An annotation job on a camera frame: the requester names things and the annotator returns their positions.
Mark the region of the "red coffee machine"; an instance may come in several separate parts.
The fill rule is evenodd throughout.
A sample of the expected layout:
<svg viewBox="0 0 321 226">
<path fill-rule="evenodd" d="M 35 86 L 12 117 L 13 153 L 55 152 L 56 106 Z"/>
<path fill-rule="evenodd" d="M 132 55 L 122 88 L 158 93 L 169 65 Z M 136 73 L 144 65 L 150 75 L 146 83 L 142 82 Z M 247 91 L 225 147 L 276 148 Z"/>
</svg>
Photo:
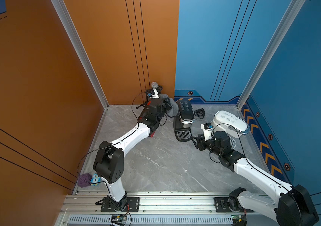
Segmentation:
<svg viewBox="0 0 321 226">
<path fill-rule="evenodd" d="M 153 137 L 157 128 L 159 127 L 159 124 L 155 124 L 153 125 L 152 127 L 150 127 L 150 134 L 149 134 L 149 137 Z"/>
</svg>

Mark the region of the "black coffee machine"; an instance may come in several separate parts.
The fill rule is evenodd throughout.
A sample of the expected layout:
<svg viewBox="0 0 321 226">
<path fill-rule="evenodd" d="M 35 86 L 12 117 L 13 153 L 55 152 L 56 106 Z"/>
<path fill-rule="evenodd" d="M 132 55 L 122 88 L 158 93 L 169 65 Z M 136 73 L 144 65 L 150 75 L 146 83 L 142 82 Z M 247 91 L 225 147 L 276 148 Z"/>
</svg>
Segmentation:
<svg viewBox="0 0 321 226">
<path fill-rule="evenodd" d="M 187 99 L 180 99 L 176 103 L 178 114 L 173 122 L 174 133 L 178 141 L 187 142 L 191 140 L 191 126 L 195 120 L 193 108 Z"/>
</svg>

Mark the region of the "microphone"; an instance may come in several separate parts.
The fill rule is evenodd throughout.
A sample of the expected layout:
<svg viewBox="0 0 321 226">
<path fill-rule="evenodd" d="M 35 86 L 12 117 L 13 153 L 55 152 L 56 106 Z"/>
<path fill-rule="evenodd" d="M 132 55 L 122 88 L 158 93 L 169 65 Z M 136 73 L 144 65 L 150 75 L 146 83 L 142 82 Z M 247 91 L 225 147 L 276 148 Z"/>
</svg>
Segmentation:
<svg viewBox="0 0 321 226">
<path fill-rule="evenodd" d="M 140 107 L 145 107 L 147 104 L 150 103 L 151 99 L 149 98 L 148 96 L 148 92 L 151 90 L 151 89 L 157 89 L 158 92 L 159 92 L 159 95 L 161 94 L 161 90 L 162 90 L 162 86 L 160 86 L 157 82 L 152 82 L 151 83 L 151 87 L 150 89 L 147 89 L 144 94 L 145 94 L 145 97 L 146 97 L 146 101 L 144 103 L 142 103 L 141 105 L 137 106 L 136 109 L 139 109 Z"/>
</svg>

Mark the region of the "white coffee machine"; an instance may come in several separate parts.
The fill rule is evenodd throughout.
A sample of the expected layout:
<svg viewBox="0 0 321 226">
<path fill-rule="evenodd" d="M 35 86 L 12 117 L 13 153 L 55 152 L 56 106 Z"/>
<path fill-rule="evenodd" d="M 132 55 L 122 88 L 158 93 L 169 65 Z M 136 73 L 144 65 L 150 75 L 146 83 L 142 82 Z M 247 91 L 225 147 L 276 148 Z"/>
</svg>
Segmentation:
<svg viewBox="0 0 321 226">
<path fill-rule="evenodd" d="M 214 132 L 224 131 L 230 137 L 232 148 L 237 145 L 235 139 L 248 134 L 251 130 L 246 121 L 224 110 L 218 111 L 214 115 L 211 125 L 214 127 Z"/>
</svg>

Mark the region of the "grey blue cleaning cloth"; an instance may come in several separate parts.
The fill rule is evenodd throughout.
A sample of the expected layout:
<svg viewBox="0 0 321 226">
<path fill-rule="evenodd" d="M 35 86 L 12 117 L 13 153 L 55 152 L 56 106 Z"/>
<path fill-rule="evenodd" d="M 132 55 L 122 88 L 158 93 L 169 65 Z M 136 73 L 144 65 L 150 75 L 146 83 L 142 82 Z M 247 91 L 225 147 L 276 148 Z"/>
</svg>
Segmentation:
<svg viewBox="0 0 321 226">
<path fill-rule="evenodd" d="M 159 97 L 163 99 L 163 102 L 166 105 L 167 116 L 170 118 L 176 117 L 179 112 L 179 107 L 177 103 L 172 98 L 170 98 L 167 94 L 160 94 Z"/>
</svg>

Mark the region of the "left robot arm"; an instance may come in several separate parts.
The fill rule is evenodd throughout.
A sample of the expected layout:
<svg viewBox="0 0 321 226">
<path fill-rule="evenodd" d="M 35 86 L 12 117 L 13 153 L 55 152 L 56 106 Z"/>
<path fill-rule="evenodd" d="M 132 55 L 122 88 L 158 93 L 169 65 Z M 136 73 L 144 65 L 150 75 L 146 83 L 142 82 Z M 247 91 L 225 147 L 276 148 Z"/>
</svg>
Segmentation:
<svg viewBox="0 0 321 226">
<path fill-rule="evenodd" d="M 127 192 L 121 180 L 124 157 L 143 139 L 154 135 L 162 118 L 171 109 L 168 97 L 149 99 L 134 128 L 112 142 L 102 142 L 97 149 L 93 170 L 105 183 L 108 190 L 107 198 L 116 211 L 125 210 L 127 205 Z"/>
</svg>

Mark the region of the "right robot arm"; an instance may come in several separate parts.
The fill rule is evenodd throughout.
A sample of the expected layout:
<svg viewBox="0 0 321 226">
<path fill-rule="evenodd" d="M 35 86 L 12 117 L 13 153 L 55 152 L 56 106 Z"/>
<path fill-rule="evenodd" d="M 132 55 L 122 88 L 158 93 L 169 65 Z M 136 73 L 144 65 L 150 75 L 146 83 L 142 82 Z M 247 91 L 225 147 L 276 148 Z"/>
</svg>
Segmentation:
<svg viewBox="0 0 321 226">
<path fill-rule="evenodd" d="M 280 226 L 313 226 L 319 221 L 310 194 L 303 186 L 292 186 L 257 167 L 243 153 L 232 149 L 225 132 L 217 131 L 213 136 L 196 136 L 191 140 L 197 149 L 216 154 L 220 164 L 268 195 L 254 195 L 245 188 L 237 188 L 227 200 L 230 211 L 246 213 L 252 210 L 276 221 Z"/>
</svg>

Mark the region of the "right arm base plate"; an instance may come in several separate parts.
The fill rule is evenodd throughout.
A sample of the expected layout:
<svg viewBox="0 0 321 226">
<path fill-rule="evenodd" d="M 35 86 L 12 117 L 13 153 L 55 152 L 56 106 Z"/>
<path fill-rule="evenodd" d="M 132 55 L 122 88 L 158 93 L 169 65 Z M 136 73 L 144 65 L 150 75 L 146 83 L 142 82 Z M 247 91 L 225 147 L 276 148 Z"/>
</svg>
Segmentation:
<svg viewBox="0 0 321 226">
<path fill-rule="evenodd" d="M 215 197 L 214 205 L 218 213 L 244 213 L 239 203 L 230 197 Z"/>
</svg>

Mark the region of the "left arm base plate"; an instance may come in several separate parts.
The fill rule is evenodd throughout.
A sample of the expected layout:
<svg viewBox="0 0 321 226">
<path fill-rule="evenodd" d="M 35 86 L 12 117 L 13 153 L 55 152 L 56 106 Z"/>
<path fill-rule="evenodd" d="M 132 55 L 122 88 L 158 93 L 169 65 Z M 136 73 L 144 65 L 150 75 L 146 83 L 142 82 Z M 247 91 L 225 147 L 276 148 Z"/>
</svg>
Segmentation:
<svg viewBox="0 0 321 226">
<path fill-rule="evenodd" d="M 138 212 L 140 206 L 139 197 L 126 197 L 121 201 L 116 202 L 110 197 L 105 197 L 98 202 L 101 204 L 101 212 Z"/>
</svg>

